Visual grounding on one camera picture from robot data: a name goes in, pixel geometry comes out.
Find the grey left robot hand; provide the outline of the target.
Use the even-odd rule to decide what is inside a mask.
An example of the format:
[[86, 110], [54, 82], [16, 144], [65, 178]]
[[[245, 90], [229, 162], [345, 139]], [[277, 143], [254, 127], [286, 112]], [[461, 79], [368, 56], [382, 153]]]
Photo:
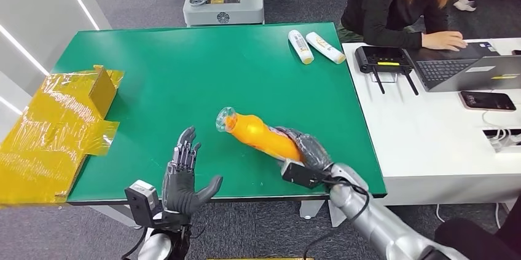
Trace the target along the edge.
[[200, 143], [194, 143], [195, 127], [186, 128], [179, 136], [173, 156], [166, 165], [162, 184], [163, 209], [191, 216], [216, 195], [223, 177], [214, 176], [209, 184], [195, 190], [195, 163]]

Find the person's hand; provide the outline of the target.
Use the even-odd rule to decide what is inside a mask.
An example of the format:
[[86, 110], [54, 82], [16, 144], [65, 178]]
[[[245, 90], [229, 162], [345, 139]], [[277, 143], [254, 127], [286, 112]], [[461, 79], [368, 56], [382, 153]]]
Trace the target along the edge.
[[430, 34], [422, 34], [421, 46], [431, 50], [452, 50], [459, 51], [465, 49], [468, 43], [463, 39], [459, 31], [440, 31]]

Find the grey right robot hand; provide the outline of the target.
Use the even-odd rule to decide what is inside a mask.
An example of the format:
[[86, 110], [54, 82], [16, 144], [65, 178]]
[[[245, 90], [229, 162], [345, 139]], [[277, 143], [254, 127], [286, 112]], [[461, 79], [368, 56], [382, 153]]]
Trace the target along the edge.
[[302, 133], [294, 128], [276, 127], [287, 135], [297, 146], [302, 156], [301, 162], [315, 171], [326, 171], [333, 161], [320, 142], [308, 133]]

